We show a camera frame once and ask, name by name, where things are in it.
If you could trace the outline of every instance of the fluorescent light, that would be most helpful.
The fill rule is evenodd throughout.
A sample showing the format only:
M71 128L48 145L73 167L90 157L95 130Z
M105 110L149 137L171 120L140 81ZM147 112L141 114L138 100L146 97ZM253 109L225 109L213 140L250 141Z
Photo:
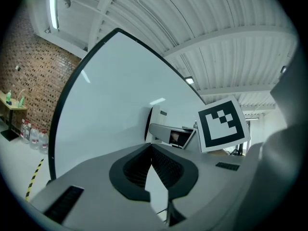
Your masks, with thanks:
M259 118L247 118L246 121L253 121L253 120L259 120Z
M161 103L161 102L163 102L163 101L165 101L165 99L164 99L164 98L160 98L160 99L157 99L157 100L155 100L155 101L153 101L153 102L150 102L150 105L154 105L154 104L157 104L157 103Z
M193 77L186 77L185 78L185 80L186 80L186 82L188 83L188 84L193 84L194 83L194 81L193 81L193 79L192 79Z
M86 72L82 70L82 71L81 71L81 74L82 74L82 76L84 77L84 79L86 80L86 82L90 83L90 80L89 80L89 78L88 78Z
M50 6L50 14L51 14L51 23L52 26L57 29L58 28L58 18L57 18L57 0L49 0L49 6Z

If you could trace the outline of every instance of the white curved panel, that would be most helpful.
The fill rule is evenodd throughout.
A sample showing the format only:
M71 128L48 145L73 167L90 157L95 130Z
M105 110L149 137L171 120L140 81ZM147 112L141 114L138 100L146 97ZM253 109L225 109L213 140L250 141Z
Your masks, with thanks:
M87 159L144 143L150 103L161 98L167 126L192 127L205 107L161 59L116 33L88 61L67 96L55 139L56 177Z

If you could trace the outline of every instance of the black and white fiducial marker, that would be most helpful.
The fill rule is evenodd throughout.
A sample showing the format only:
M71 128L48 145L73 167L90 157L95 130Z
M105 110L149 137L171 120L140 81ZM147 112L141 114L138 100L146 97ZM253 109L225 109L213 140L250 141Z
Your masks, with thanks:
M235 97L208 104L199 111L198 129L201 151L209 152L250 140L244 114Z

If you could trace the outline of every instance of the white wall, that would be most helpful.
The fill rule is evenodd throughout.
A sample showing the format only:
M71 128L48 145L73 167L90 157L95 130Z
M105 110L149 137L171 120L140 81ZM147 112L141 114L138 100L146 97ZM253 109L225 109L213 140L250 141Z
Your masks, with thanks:
M264 142L273 133L285 129L287 124L278 107L259 120L250 121L251 145Z

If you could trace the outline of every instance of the yellow and black floor tape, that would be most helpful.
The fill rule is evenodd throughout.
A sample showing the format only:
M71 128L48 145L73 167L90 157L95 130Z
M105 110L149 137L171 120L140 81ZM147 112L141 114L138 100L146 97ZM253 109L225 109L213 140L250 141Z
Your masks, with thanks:
M30 190L31 190L32 184L33 184L33 182L34 182L35 176L37 175L37 173L38 173L38 171L39 171L39 168L40 168L40 166L42 165L42 162L43 162L43 161L44 161L44 158L40 161L37 170L35 170L35 172L34 172L34 174L33 174L33 177L32 177L32 179L31 179L31 182L30 182L30 184L29 184L29 186L28 186L28 191L27 191L27 193L26 193L26 201L29 200L29 195L30 195Z

